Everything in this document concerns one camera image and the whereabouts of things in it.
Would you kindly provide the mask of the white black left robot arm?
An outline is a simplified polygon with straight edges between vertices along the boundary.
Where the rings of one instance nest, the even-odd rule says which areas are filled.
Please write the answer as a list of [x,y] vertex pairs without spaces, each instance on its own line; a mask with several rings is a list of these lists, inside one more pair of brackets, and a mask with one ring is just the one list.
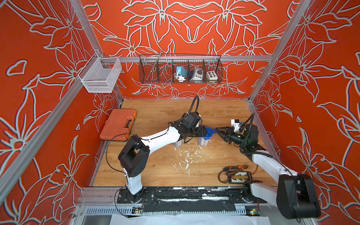
[[143,190],[141,173],[152,153],[169,144],[185,142],[187,138],[205,138],[211,130],[202,125],[202,118],[197,112],[185,113],[183,118],[168,122],[168,125],[167,129],[151,136],[131,136],[118,155],[130,195],[136,196]]

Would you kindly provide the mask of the clear jar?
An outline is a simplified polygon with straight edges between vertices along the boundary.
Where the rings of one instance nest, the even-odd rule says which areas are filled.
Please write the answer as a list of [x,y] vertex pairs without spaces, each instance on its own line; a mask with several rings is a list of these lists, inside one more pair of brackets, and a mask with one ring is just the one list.
[[183,145],[183,143],[184,143],[184,141],[180,140],[180,141],[175,142],[173,145],[175,148],[180,148]]
[[198,139],[198,145],[200,147],[206,147],[210,142],[210,138],[207,138],[207,137],[200,137]]

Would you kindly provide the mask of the white grey device in basket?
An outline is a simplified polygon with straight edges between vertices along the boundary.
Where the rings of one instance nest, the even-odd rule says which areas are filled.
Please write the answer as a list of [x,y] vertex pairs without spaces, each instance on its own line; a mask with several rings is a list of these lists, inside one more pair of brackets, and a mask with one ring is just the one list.
[[193,82],[200,82],[203,80],[203,69],[195,67],[194,70],[188,74],[189,80]]

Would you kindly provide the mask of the orange black pliers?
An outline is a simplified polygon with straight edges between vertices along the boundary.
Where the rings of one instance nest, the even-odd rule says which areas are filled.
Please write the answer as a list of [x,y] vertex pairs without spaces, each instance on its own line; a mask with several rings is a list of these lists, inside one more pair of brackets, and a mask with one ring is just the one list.
[[247,165],[238,165],[238,166],[227,166],[223,168],[223,171],[244,171],[248,169]]

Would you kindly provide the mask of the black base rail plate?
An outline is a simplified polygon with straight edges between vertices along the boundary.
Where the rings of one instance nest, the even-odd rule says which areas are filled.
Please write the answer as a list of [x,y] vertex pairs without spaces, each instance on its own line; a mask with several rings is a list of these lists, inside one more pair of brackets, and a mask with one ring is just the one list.
[[251,200],[242,195],[242,187],[144,187],[132,196],[126,188],[121,189],[116,196],[117,203],[154,203],[160,201],[197,201],[214,200],[230,203],[266,203],[256,198]]

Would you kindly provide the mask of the blue lid of jar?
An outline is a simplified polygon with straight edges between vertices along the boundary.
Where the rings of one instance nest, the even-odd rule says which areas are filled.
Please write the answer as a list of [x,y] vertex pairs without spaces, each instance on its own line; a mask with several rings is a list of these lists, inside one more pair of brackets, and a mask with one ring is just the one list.
[[210,140],[211,137],[217,132],[216,129],[211,129],[210,127],[205,127],[207,134],[204,137],[204,140]]

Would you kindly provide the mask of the white button box in basket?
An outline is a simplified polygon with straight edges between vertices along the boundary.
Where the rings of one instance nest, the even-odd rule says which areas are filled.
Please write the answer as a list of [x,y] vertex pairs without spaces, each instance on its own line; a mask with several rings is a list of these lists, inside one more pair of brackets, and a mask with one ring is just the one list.
[[206,72],[206,77],[207,77],[208,83],[217,83],[218,82],[218,76],[217,76],[217,73],[214,70],[207,71]]

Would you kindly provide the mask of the black charger board with connectors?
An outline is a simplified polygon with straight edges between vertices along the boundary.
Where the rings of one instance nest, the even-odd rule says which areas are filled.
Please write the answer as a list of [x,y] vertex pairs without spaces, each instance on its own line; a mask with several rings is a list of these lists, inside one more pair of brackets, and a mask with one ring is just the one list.
[[243,184],[246,181],[253,180],[251,172],[240,171],[240,172],[231,172],[227,174],[228,183],[233,184]]

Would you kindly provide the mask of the orange plastic tool case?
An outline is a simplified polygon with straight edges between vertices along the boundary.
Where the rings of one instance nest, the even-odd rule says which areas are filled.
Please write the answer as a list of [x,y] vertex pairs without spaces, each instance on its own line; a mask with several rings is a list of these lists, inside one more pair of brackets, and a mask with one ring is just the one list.
[[105,141],[127,141],[137,113],[134,109],[113,109],[99,135]]

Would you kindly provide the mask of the blue white item in basket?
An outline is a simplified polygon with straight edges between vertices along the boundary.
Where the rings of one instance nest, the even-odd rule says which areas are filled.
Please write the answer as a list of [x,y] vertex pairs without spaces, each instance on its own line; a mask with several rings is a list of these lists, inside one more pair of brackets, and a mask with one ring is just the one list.
[[187,77],[188,77],[188,72],[184,67],[182,66],[176,67],[176,72],[174,73],[175,80],[182,83],[187,79]]

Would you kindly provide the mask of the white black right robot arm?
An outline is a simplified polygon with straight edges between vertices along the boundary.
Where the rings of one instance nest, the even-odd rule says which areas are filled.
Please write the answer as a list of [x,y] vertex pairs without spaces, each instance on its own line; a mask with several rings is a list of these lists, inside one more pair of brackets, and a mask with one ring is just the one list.
[[286,219],[319,218],[320,203],[313,179],[276,160],[258,143],[259,131],[253,124],[218,127],[217,134],[228,144],[234,143],[249,160],[260,166],[277,183],[276,187],[260,181],[244,183],[241,195],[247,201],[262,199],[276,206]]

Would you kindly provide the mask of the clear plastic wall bin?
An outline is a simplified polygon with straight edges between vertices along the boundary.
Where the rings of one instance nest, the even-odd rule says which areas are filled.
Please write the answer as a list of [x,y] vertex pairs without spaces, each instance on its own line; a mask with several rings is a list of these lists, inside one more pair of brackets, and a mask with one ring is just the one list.
[[77,76],[89,93],[116,93],[121,73],[122,65],[118,58],[103,58],[95,54]]

